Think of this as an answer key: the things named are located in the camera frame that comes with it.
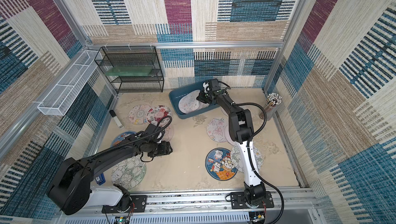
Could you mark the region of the green peony outline coaster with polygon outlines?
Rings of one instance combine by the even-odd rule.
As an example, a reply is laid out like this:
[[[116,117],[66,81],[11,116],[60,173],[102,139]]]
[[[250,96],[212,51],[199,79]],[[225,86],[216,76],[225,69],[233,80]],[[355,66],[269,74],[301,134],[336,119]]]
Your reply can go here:
[[[146,163],[138,157],[129,158],[115,165],[111,169],[113,184],[132,190],[140,184],[146,174]]]

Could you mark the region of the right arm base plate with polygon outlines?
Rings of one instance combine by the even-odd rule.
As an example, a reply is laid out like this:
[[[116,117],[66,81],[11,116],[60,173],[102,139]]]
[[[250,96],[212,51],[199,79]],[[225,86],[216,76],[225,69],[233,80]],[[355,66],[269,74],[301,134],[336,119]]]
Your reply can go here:
[[[244,192],[231,192],[229,196],[232,209],[274,208],[272,194],[269,191],[266,191],[264,197],[247,198]]]

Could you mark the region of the pink checkered sheep coaster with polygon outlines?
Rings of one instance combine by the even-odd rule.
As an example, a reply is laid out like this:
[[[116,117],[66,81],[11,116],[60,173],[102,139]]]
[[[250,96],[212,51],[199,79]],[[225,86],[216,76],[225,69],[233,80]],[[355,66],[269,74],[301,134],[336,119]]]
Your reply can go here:
[[[162,138],[163,141],[167,141],[170,142],[172,140],[174,136],[174,128],[173,125],[169,125],[166,129],[165,129],[165,134]]]

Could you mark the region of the white bear flower coaster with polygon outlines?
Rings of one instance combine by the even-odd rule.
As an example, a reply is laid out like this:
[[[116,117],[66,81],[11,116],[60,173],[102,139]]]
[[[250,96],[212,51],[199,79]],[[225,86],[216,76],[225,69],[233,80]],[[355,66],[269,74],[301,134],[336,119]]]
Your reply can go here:
[[[178,103],[179,110],[184,114],[189,114],[209,107],[209,104],[197,100],[200,90],[195,90],[184,96]]]

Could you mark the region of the blue cartoon animals coaster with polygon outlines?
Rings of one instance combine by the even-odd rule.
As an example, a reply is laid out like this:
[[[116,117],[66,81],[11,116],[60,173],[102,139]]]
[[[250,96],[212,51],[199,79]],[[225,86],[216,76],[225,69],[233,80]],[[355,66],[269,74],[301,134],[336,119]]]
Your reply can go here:
[[[211,150],[205,159],[205,167],[211,177],[219,181],[228,181],[238,172],[231,159],[231,151],[226,148]]]

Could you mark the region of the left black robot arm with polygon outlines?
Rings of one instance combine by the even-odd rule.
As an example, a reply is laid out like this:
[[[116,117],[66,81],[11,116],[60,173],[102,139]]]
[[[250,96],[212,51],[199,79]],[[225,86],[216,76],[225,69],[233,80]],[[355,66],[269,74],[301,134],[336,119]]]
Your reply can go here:
[[[83,208],[103,206],[119,213],[130,213],[133,200],[129,191],[119,184],[93,187],[91,183],[103,172],[136,156],[147,154],[151,159],[173,152],[170,142],[164,141],[165,130],[172,122],[149,124],[144,131],[127,136],[120,143],[79,160],[64,160],[46,190],[47,197],[66,215]]]

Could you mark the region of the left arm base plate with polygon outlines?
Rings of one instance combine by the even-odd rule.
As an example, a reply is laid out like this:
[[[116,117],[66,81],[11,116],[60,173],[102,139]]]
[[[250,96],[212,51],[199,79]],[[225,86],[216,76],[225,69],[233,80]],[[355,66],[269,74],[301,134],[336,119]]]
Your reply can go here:
[[[147,195],[123,197],[116,206],[103,206],[102,214],[143,213],[146,208]]]

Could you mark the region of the white pink butterfly coaster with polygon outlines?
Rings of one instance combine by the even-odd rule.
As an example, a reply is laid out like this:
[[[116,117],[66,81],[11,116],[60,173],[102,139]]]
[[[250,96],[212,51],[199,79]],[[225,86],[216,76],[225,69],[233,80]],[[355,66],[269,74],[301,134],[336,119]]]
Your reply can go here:
[[[207,134],[209,138],[218,143],[227,142],[226,131],[227,121],[224,118],[214,118],[207,125]]]

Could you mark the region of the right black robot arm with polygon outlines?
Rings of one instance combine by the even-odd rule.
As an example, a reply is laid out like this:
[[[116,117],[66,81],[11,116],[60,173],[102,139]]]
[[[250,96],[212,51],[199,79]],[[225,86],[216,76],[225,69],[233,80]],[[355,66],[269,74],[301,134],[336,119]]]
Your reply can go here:
[[[243,109],[243,106],[254,106],[265,112],[264,108],[252,102],[236,103],[227,90],[230,87],[218,79],[210,79],[203,83],[203,88],[197,100],[202,103],[218,104],[229,117],[229,134],[232,141],[237,143],[243,166],[244,166],[244,197],[247,206],[258,206],[267,196],[266,186],[273,188],[280,196],[280,211],[277,217],[270,223],[277,223],[284,212],[285,201],[280,190],[273,184],[265,180],[257,168],[257,163],[253,155],[253,138],[258,135],[267,123],[267,118],[263,119],[258,130],[254,130],[253,120],[250,110]]]

